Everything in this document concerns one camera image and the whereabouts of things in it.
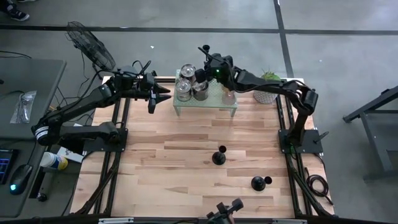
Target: gray table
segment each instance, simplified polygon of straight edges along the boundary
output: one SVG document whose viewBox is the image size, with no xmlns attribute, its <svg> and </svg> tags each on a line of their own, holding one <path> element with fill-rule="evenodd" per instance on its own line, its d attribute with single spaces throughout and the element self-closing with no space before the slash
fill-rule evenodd
<svg viewBox="0 0 398 224">
<path fill-rule="evenodd" d="M 11 169 L 7 183 L 0 185 L 0 217 L 17 217 L 29 195 L 39 168 L 40 160 L 46 147 L 35 144 L 30 127 L 48 110 L 55 94 L 58 83 L 62 77 L 66 63 L 61 60 L 38 60 L 24 58 L 0 59 L 0 79 L 4 84 L 0 85 L 0 95 L 14 90 L 24 92 L 37 90 L 29 124 L 10 124 L 10 110 L 13 111 L 18 94 L 10 95 L 0 101 L 0 146 L 8 149 L 18 149 L 19 154 Z M 26 164 L 33 166 L 32 175 L 29 178 L 27 188 L 20 195 L 9 193 L 9 179 L 16 168 Z"/>
</svg>

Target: cable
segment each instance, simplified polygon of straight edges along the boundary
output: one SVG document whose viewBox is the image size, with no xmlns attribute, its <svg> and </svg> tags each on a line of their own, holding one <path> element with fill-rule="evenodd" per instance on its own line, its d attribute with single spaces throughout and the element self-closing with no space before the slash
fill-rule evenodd
<svg viewBox="0 0 398 224">
<path fill-rule="evenodd" d="M 0 95 L 0 100 L 4 99 L 5 97 L 7 97 L 7 96 L 9 96 L 9 95 L 11 95 L 11 94 L 13 94 L 13 93 L 22 93 L 22 94 L 25 94 L 25 92 L 22 91 L 22 90 L 14 90 L 14 91 L 10 91 L 10 92 L 8 92 L 8 93 L 5 93 L 5 94 L 3 94 L 3 95 Z"/>
<path fill-rule="evenodd" d="M 325 170 L 325 172 L 326 172 L 325 162 L 323 161 L 322 157 L 320 157 L 317 153 L 314 153 L 314 156 L 318 157 L 319 160 L 321 160 L 321 163 L 323 164 L 323 170 Z"/>
<path fill-rule="evenodd" d="M 93 82 L 94 82 L 95 77 L 96 77 L 98 74 L 100 74 L 100 72 L 106 72 L 106 71 L 105 71 L 105 70 L 99 70 L 98 72 L 96 72 L 95 75 L 93 76 L 93 78 L 91 79 L 90 84 L 88 85 L 86 91 L 85 91 L 81 96 L 79 96 L 79 99 L 76 100 L 76 102 L 74 102 L 73 105 L 72 105 L 71 107 L 69 107 L 69 108 L 66 109 L 65 111 L 68 111 L 68 110 L 70 110 L 70 108 L 73 108 L 74 106 L 76 106 L 76 105 L 83 99 L 83 97 L 85 97 L 85 95 L 87 94 L 88 90 L 90 90 L 91 86 L 93 85 Z"/>
<path fill-rule="evenodd" d="M 325 198 L 328 200 L 328 202 L 330 203 L 330 205 L 334 205 L 333 202 L 332 202 L 332 201 L 330 200 L 330 198 L 328 197 L 328 192 L 329 192 L 329 185 L 328 185 L 328 182 L 327 182 L 322 176 L 320 176 L 320 175 L 318 175 L 318 174 L 310 175 L 310 173 L 309 173 L 309 171 L 308 171 L 307 168 L 305 168 L 305 171 L 306 171 L 306 173 L 307 173 L 307 175 L 308 175 L 308 177 L 307 177 L 307 179 L 306 179 L 306 183 L 307 183 L 307 185 L 308 185 L 308 188 L 311 190 L 311 192 L 312 192 L 314 195 L 318 196 L 318 197 L 325 197 Z M 320 191 L 318 191 L 318 190 L 315 190 L 315 189 L 313 188 L 313 183 L 314 183 L 314 181 L 316 181 L 316 180 L 319 181 L 319 182 L 322 184 L 322 186 L 323 186 L 322 192 L 320 192 Z"/>
<path fill-rule="evenodd" d="M 27 58 L 32 58 L 31 56 L 28 56 L 26 54 L 21 54 L 21 53 L 17 53 L 17 52 L 9 52 L 9 51 L 5 51 L 5 50 L 0 50 L 1 53 L 7 53 L 7 54 L 16 54 L 16 55 L 21 55 Z"/>
<path fill-rule="evenodd" d="M 35 151 L 35 148 L 36 148 L 36 143 L 37 143 L 37 141 L 36 141 L 36 138 L 35 138 L 35 144 L 33 145 L 32 152 L 30 153 L 29 159 L 27 160 L 27 163 L 26 163 L 26 164 L 29 164 L 30 159 L 31 159 L 32 156 L 33 156 L 33 152 Z"/>
<path fill-rule="evenodd" d="M 149 65 L 150 65 L 150 63 L 151 63 L 151 61 L 149 60 L 146 64 L 145 64 L 145 66 L 142 66 L 142 64 L 141 64 L 141 62 L 139 61 L 139 60 L 136 60 L 136 61 L 134 61 L 133 63 L 132 63 L 132 67 L 134 67 L 134 64 L 135 63 L 139 63 L 139 65 L 141 66 L 141 71 L 138 73 L 138 74 L 135 74 L 135 73 L 133 73 L 133 72 L 131 72 L 131 73 L 133 73 L 134 75 L 142 75 L 144 72 L 145 72 L 145 70 L 147 70 L 147 68 L 149 67 Z"/>
<path fill-rule="evenodd" d="M 85 122 L 85 126 L 87 126 L 87 121 L 88 121 L 88 119 L 91 118 L 91 120 L 94 120 L 94 118 L 92 117 L 92 115 L 94 114 L 94 112 L 95 112 L 95 111 L 93 111 L 93 112 L 89 115 L 89 117 L 87 118 L 87 120 L 86 120 L 86 122 Z"/>
<path fill-rule="evenodd" d="M 67 102 L 67 100 L 65 99 L 65 96 L 63 95 L 61 89 L 60 89 L 58 86 L 57 86 L 57 90 L 60 92 L 60 94 L 61 94 L 61 96 L 62 96 L 62 101 L 61 101 L 61 103 L 58 102 L 58 106 L 61 106 L 61 104 L 62 104 L 64 101 L 65 101 L 66 104 L 68 105 L 68 102 Z"/>
<path fill-rule="evenodd" d="M 90 118 L 90 114 L 83 114 L 83 115 L 81 115 L 78 119 L 74 119 L 74 120 L 70 120 L 70 121 L 68 121 L 68 122 L 76 122 L 76 121 L 79 121 L 79 120 L 81 120 L 82 118 L 84 118 L 85 116 L 88 116 L 88 118 Z"/>
<path fill-rule="evenodd" d="M 65 208 L 63 209 L 63 212 L 62 212 L 61 216 L 63 216 L 63 215 L 65 214 L 65 212 L 67 211 L 67 209 L 68 209 L 68 207 L 69 207 L 69 204 L 70 204 L 70 202 L 72 201 L 73 194 L 75 194 L 76 186 L 77 186 L 77 183 L 75 184 L 75 186 L 74 186 L 73 189 L 72 189 L 72 194 L 70 194 L 70 197 L 69 197 L 67 206 L 65 206 Z"/>
<path fill-rule="evenodd" d="M 58 106 L 60 106 L 61 104 L 60 104 L 60 101 L 58 100 L 58 97 L 54 94 L 54 97 L 55 97 L 55 100 L 57 101 L 57 103 L 58 103 Z"/>
<path fill-rule="evenodd" d="M 290 144 L 290 155 L 292 155 L 292 159 L 297 160 L 297 152 L 292 144 Z"/>
<path fill-rule="evenodd" d="M 27 58 L 25 56 L 0 56 L 0 58 Z"/>
<path fill-rule="evenodd" d="M 85 62 L 85 58 L 84 58 L 84 56 L 83 56 L 83 51 L 81 51 L 81 59 L 82 59 L 82 61 L 83 61 L 83 76 L 86 78 L 86 80 L 83 81 L 83 82 L 80 84 L 79 90 L 77 91 L 77 97 L 79 97 L 79 93 L 80 93 L 80 90 L 81 90 L 82 86 L 90 79 L 90 78 L 88 78 L 88 77 L 85 75 L 86 62 Z"/>
</svg>

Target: metal cup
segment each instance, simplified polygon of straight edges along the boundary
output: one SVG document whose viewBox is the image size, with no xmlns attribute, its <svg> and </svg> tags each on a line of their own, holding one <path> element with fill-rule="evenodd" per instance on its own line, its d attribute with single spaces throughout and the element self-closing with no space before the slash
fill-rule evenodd
<svg viewBox="0 0 398 224">
<path fill-rule="evenodd" d="M 192 97 L 191 83 L 189 80 L 180 79 L 175 84 L 175 89 L 177 90 L 177 99 L 179 101 L 188 101 Z"/>
<path fill-rule="evenodd" d="M 193 84 L 193 82 L 196 80 L 195 71 L 195 66 L 191 64 L 186 64 L 180 70 L 180 77 L 189 80 L 191 84 Z"/>
<path fill-rule="evenodd" d="M 209 96 L 208 89 L 209 89 L 208 82 L 203 82 L 203 83 L 194 82 L 192 85 L 193 97 L 195 97 L 195 99 L 197 99 L 198 101 L 203 101 L 207 99 L 207 97 Z"/>
</svg>

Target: potted plant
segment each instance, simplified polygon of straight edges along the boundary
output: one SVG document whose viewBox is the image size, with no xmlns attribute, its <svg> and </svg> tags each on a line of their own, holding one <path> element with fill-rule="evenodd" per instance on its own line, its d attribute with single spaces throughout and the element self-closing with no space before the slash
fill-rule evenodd
<svg viewBox="0 0 398 224">
<path fill-rule="evenodd" d="M 279 76 L 275 75 L 274 72 L 264 72 L 261 78 L 265 80 L 280 81 Z M 254 99 L 256 99 L 257 102 L 259 103 L 264 103 L 264 104 L 272 103 L 277 96 L 278 94 L 275 93 L 268 93 L 268 92 L 254 90 Z"/>
</svg>

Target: wooden tabletop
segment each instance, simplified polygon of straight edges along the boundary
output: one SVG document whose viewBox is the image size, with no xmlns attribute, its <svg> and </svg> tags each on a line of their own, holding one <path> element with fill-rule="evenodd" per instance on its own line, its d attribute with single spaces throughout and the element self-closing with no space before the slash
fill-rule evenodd
<svg viewBox="0 0 398 224">
<path fill-rule="evenodd" d="M 162 85 L 174 92 L 174 85 Z M 260 105 L 252 95 L 237 95 L 239 107 L 234 118 L 229 110 L 211 108 L 182 108 L 178 117 L 173 100 L 162 102 L 154 114 L 149 114 L 147 102 L 132 101 L 112 216 L 205 217 L 217 211 L 218 203 L 230 205 L 240 197 L 244 208 L 235 217 L 293 217 L 285 157 L 277 138 L 280 127 L 276 103 Z M 93 125 L 110 121 L 112 113 L 113 106 L 97 109 Z M 313 128 L 312 118 L 307 120 L 306 128 Z M 220 145 L 227 147 L 226 162 L 217 166 L 211 156 Z M 71 212 L 81 208 L 97 187 L 103 157 L 103 152 L 94 152 L 84 160 Z M 317 157 L 302 157 L 310 174 L 325 177 Z M 256 192 L 251 188 L 251 179 L 256 175 L 270 176 L 273 182 Z M 304 212 L 302 191 L 297 193 Z M 333 213 L 325 198 L 317 199 Z"/>
</svg>

